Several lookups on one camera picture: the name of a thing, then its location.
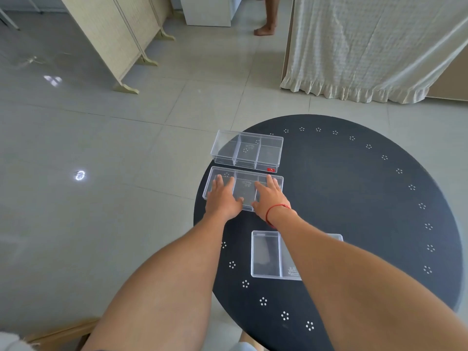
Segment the black round table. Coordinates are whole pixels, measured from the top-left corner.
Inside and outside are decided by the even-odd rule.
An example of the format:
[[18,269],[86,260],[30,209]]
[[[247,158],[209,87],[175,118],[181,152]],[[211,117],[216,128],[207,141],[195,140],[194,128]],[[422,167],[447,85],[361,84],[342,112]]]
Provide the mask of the black round table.
[[[342,234],[345,242],[380,256],[450,308],[458,307],[462,248],[457,224],[435,181],[405,150],[362,125],[328,116],[278,117],[246,132],[284,137],[277,174],[303,219]],[[198,188],[194,224],[205,212],[202,194],[213,165]],[[302,281],[250,275],[253,230],[272,229],[246,211],[225,226],[213,288],[219,302],[269,350],[333,350]]]

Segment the red string bracelet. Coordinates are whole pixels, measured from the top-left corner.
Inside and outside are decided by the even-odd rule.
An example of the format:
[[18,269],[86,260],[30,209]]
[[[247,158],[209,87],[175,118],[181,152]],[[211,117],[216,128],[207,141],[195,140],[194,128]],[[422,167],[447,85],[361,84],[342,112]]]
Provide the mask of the red string bracelet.
[[270,209],[273,208],[273,207],[277,207],[279,205],[282,205],[283,207],[286,207],[286,208],[289,208],[291,209],[290,206],[288,205],[285,205],[284,203],[278,203],[277,205],[272,205],[270,208],[268,208],[268,210],[266,211],[266,214],[265,214],[265,222],[266,224],[268,224],[269,226],[271,226],[273,229],[276,229],[273,224],[271,224],[269,221],[268,221],[268,213],[270,212]]

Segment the beige room divider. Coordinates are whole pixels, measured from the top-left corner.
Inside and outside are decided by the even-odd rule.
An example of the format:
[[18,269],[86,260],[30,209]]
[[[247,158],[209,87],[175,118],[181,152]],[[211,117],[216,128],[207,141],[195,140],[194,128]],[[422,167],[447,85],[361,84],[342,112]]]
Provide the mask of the beige room divider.
[[122,83],[134,64],[156,65],[145,49],[158,35],[175,40],[162,29],[172,12],[169,0],[62,0],[112,75],[115,91],[138,94]]

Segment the storage organizer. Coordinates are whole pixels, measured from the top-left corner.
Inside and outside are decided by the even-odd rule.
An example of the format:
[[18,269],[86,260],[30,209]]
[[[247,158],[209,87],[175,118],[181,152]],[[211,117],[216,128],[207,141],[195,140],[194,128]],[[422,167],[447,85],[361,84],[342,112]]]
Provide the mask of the storage organizer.
[[[259,181],[266,186],[266,175],[268,174],[238,170],[235,168],[212,166],[210,174],[208,175],[205,189],[203,191],[204,199],[207,199],[208,192],[211,191],[211,186],[216,175],[222,176],[224,184],[226,184],[231,177],[234,177],[234,198],[237,199],[239,197],[244,197],[243,210],[252,212],[254,208],[252,207],[251,203],[253,201],[259,202],[260,199],[260,194],[257,192],[254,182]],[[272,175],[272,177],[278,180],[279,187],[281,190],[283,190],[283,177],[275,175]]]
[[275,173],[282,149],[282,136],[218,130],[211,155],[216,164]]
[[[327,235],[343,241],[341,234]],[[271,231],[252,232],[250,274],[252,277],[302,280],[280,233]]]

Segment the tile floor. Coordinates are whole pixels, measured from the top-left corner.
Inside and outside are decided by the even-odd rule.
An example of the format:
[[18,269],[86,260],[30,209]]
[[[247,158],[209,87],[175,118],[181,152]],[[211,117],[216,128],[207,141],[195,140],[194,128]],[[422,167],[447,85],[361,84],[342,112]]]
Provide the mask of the tile floor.
[[[109,90],[112,78],[68,15],[12,14],[20,35],[0,25],[0,45],[9,44],[0,53],[2,324],[27,333],[100,315],[143,260],[192,226],[216,130],[277,116],[336,116],[388,136],[434,177],[466,232],[468,105],[279,90],[291,2],[281,0],[272,37],[252,35],[264,20],[256,0],[243,0],[231,28],[168,20],[177,41],[147,49],[160,66],[135,65],[125,78],[138,96]],[[32,51],[52,61],[18,69]],[[204,350],[227,350],[239,334],[214,299]]]

